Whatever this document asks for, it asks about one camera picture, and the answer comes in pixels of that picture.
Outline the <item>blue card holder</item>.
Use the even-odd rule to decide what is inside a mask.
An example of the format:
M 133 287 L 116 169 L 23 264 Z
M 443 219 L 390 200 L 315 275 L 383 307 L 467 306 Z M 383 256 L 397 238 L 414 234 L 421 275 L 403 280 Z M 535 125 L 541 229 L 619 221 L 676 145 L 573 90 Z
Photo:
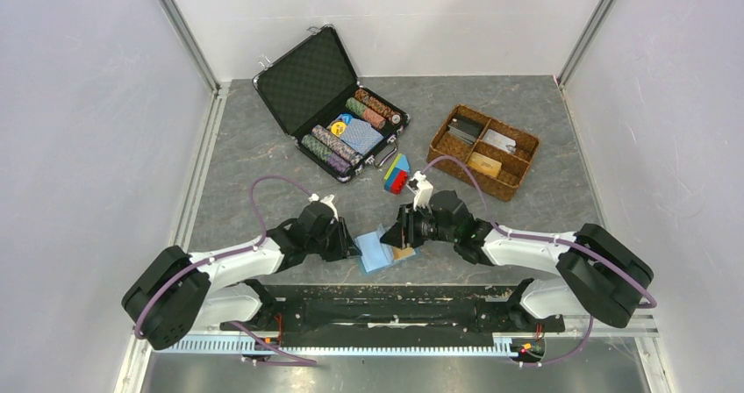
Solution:
M 410 258 L 401 261 L 393 261 L 393 252 L 391 246 L 384 245 L 380 242 L 380 237 L 388 230 L 388 227 L 379 225 L 373 232 L 367 232 L 357 236 L 354 239 L 355 244 L 361 250 L 361 256 L 358 257 L 363 275 L 370 275 L 389 268 L 402 261 L 419 255 L 419 249 L 416 254 Z

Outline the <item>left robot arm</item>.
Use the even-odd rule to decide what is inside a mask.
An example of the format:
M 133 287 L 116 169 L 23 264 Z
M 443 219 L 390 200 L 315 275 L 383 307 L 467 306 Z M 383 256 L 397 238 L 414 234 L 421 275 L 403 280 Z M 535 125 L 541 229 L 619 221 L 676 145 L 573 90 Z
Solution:
M 121 305 L 135 334 L 155 350 L 193 330 L 231 321 L 265 329 L 275 305 L 257 279 L 302 264 L 309 255 L 341 261 L 361 255 L 332 199 L 313 200 L 300 215 L 243 244 L 202 253 L 178 245 L 162 250 Z

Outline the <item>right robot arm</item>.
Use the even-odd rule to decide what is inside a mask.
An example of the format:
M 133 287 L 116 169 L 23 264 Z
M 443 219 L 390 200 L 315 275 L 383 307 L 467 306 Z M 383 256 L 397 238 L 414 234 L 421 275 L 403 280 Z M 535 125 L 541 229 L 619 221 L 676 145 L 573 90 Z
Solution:
M 400 207 L 381 242 L 416 248 L 427 241 L 451 244 L 472 264 L 551 274 L 550 280 L 525 282 L 508 303 L 507 319 L 519 330 L 568 313 L 624 328 L 636 310 L 657 305 L 648 290 L 653 270 L 600 225 L 585 224 L 577 232 L 519 231 L 475 218 L 453 190 L 421 191 Z

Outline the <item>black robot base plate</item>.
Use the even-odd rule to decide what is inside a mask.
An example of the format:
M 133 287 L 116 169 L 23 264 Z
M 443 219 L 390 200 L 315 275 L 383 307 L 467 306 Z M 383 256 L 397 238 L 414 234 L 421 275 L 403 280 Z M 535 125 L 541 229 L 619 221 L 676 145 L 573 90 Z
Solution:
M 284 347 L 486 347 L 495 333 L 561 333 L 519 308 L 519 285 L 263 285 L 243 325 Z

